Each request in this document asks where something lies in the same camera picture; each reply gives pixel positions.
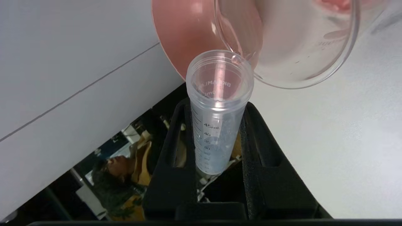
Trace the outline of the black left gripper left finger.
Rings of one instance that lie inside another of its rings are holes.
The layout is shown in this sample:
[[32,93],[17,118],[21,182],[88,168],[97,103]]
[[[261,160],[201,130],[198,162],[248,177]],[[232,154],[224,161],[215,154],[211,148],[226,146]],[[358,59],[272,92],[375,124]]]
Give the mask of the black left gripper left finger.
[[[181,123],[186,125],[186,162],[182,168],[174,166]],[[180,101],[174,111],[157,166],[143,199],[146,220],[174,220],[177,210],[197,203],[195,145],[189,98]]]

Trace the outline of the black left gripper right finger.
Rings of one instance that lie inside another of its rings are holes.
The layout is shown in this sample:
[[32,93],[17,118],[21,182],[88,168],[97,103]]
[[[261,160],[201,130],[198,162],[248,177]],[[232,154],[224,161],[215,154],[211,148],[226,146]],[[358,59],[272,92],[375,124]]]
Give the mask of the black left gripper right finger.
[[289,162],[257,108],[240,123],[242,173],[250,220],[331,219]]

